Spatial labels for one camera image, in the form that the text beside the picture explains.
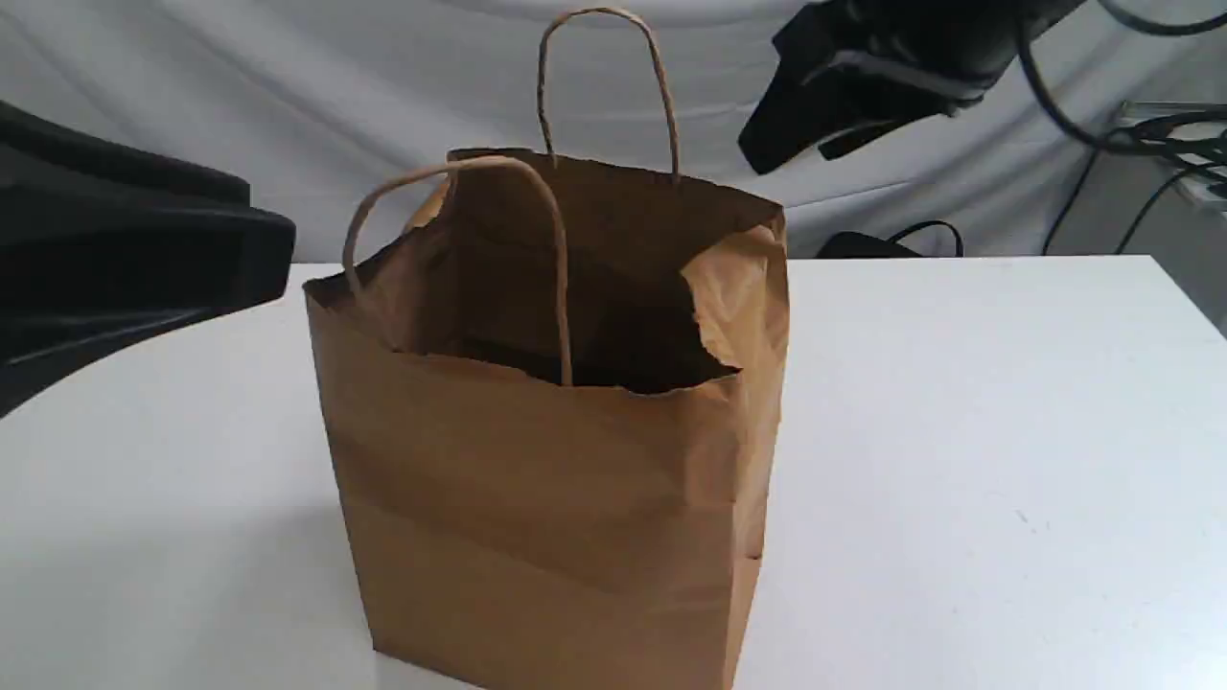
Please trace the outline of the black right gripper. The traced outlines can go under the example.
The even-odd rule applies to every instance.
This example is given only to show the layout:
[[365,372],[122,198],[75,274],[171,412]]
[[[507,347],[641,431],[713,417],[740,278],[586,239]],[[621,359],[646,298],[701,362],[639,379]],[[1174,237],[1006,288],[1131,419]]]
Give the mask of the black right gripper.
[[1045,34],[1079,1],[807,2],[772,38],[778,65],[739,146],[751,169],[799,153],[845,157],[948,98],[994,86],[1017,56],[1015,29]]

